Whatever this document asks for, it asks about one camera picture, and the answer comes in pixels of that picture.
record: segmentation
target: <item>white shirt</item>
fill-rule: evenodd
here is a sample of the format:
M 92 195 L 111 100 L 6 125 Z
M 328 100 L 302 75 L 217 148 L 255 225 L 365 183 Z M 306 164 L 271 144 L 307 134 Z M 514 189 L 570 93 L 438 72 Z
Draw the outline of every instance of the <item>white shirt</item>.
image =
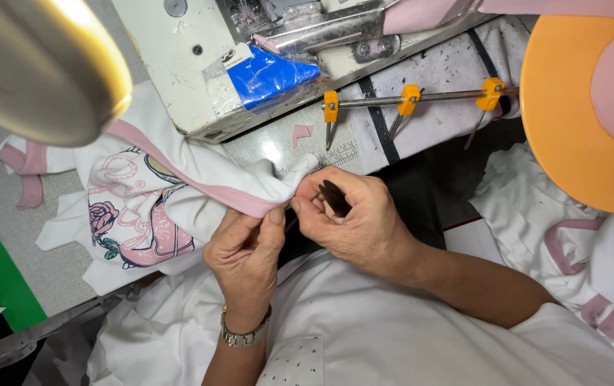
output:
M 220 331 L 214 291 L 213 276 L 197 273 L 119 304 L 90 357 L 90 378 L 199 385 Z M 320 251 L 281 268 L 272 304 L 262 386 L 614 385 L 609 343 L 551 303 L 506 330 Z

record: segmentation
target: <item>fingernail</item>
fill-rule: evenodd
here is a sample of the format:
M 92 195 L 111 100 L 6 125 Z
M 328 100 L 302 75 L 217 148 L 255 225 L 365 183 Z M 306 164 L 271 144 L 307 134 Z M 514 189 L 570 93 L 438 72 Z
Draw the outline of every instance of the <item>fingernail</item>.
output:
M 283 224 L 283 218 L 285 217 L 285 211 L 282 207 L 277 207 L 276 209 L 268 212 L 268 219 L 271 220 L 272 223 L 280 225 Z
M 300 202 L 297 200 L 297 198 L 293 198 L 292 200 L 290 200 L 290 207 L 293 208 L 295 213 L 300 211 Z

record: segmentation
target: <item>scissors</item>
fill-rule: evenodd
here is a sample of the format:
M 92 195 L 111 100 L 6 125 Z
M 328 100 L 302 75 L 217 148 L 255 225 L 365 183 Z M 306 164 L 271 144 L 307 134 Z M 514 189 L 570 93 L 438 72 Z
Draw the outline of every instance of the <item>scissors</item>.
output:
M 343 218 L 352 210 L 352 207 L 345 200 L 345 193 L 336 184 L 325 179 L 323 185 L 319 184 L 319 190 L 328 205 L 333 209 L 336 217 Z

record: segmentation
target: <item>person's left hand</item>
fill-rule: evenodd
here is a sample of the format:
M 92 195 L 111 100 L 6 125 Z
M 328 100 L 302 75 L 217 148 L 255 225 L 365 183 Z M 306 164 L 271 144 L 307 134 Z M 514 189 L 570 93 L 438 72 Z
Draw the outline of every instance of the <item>person's left hand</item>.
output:
M 226 298 L 226 328 L 234 334 L 256 329 L 278 283 L 278 253 L 285 242 L 285 211 L 263 219 L 228 208 L 202 258 Z

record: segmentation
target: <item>orange clamp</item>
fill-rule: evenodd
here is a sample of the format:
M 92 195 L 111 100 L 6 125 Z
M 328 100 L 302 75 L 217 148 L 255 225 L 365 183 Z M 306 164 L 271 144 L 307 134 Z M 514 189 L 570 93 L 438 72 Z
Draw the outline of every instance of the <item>orange clamp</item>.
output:
M 338 117 L 338 93 L 335 91 L 327 91 L 323 93 L 323 121 L 335 122 Z
M 417 101 L 421 96 L 419 86 L 416 84 L 405 84 L 402 89 L 402 96 L 404 97 L 404 101 L 397 105 L 397 112 L 403 116 L 412 115 L 412 111 L 414 111 Z
M 505 82 L 498 78 L 488 78 L 483 83 L 481 89 L 485 90 L 486 94 L 476 99 L 476 106 L 481 110 L 489 111 L 495 109 L 495 106 L 498 104 L 498 100 L 505 90 Z

